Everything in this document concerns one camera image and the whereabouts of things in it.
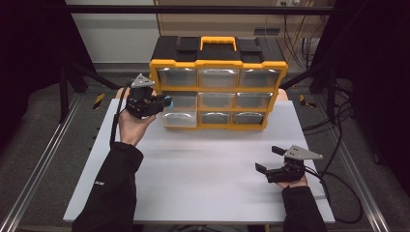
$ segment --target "carrying handle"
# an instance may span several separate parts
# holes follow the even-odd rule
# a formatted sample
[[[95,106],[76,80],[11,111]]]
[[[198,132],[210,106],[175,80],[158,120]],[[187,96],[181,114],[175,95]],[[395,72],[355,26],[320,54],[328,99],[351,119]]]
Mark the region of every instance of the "carrying handle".
[[[232,44],[233,50],[236,51],[235,37],[201,37],[201,50],[204,44]]]

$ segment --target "gray floor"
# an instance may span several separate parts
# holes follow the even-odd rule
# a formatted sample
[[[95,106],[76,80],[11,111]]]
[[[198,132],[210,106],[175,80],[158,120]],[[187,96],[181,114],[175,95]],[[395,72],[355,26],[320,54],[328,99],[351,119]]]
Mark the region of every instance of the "gray floor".
[[[132,78],[135,71],[118,72],[116,83],[123,83]],[[81,102],[73,116],[53,159],[46,168],[43,179],[37,187],[28,207],[23,211],[17,231],[70,231],[70,224],[62,220],[67,202],[75,189],[76,182],[94,144],[93,137],[103,121],[109,100],[115,91],[108,90],[94,81],[87,80],[90,88],[81,95]],[[341,81],[349,88],[349,83]],[[288,97],[294,102],[302,128],[317,124],[323,120],[320,107],[300,105],[299,97],[303,94],[307,102],[323,100],[323,96],[314,96],[308,92],[309,80],[303,81],[287,90]],[[93,109],[98,94],[105,93],[102,104]],[[337,103],[344,101],[337,97]],[[2,151],[0,157],[0,219],[10,211],[18,195],[23,190],[44,149],[56,130],[59,118],[58,85],[40,90],[30,98],[30,107],[24,115],[14,139]],[[363,175],[380,212],[391,231],[410,231],[410,198],[401,189],[394,175],[387,166],[374,163],[372,151],[366,143],[360,125],[354,118],[342,123],[343,142]],[[316,161],[318,170],[324,168],[329,155],[335,148],[335,141],[329,130],[314,135],[307,135],[307,144],[311,151],[325,156]],[[346,182],[351,183],[340,155],[337,155],[329,171],[336,173]],[[332,196],[332,209],[338,218],[351,220],[359,212],[359,207],[352,193],[334,178],[325,177]],[[144,231],[178,231],[175,226],[149,225]],[[247,231],[245,226],[217,226],[211,228],[220,231]],[[336,222],[328,224],[330,231],[373,231],[366,214],[355,224]],[[281,231],[281,225],[272,225],[271,231]]]

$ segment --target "person's arm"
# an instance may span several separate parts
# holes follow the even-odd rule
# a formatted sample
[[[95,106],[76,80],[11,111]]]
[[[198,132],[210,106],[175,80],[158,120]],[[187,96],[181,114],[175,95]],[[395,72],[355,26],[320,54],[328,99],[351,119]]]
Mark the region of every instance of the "person's arm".
[[[135,148],[155,116],[140,120],[124,111],[119,119],[121,142],[115,142],[97,175],[73,232],[132,231],[136,205],[135,172],[143,160]]]
[[[284,232],[324,232],[325,222],[304,176],[294,183],[278,183],[283,188],[282,197],[286,218]]]

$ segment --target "yellow and black hazard tape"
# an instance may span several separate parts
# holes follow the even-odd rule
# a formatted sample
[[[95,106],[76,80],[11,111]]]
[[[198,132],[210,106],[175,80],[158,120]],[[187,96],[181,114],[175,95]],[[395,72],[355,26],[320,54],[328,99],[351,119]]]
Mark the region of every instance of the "yellow and black hazard tape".
[[[299,99],[301,100],[301,106],[308,106],[308,107],[312,107],[312,108],[316,107],[316,104],[315,104],[315,103],[307,103],[307,102],[305,101],[305,97],[304,97],[303,95],[301,95],[301,96],[299,97]]]
[[[96,98],[96,102],[94,103],[93,109],[98,109],[100,107],[100,104],[103,101],[103,97],[105,96],[105,94],[99,94]]]

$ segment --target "human hand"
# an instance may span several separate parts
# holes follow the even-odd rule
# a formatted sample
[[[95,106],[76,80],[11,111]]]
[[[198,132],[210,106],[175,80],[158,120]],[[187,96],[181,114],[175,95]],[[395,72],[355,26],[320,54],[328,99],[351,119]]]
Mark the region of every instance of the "human hand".
[[[126,144],[136,146],[144,136],[148,126],[156,119],[151,115],[145,119],[138,119],[132,116],[128,110],[124,110],[119,118],[120,141]]]
[[[294,187],[306,187],[308,186],[308,179],[307,176],[304,175],[301,180],[299,181],[295,181],[295,182],[280,182],[280,183],[276,183],[279,187],[281,187],[282,189],[285,189],[287,187],[290,188],[294,188]]]

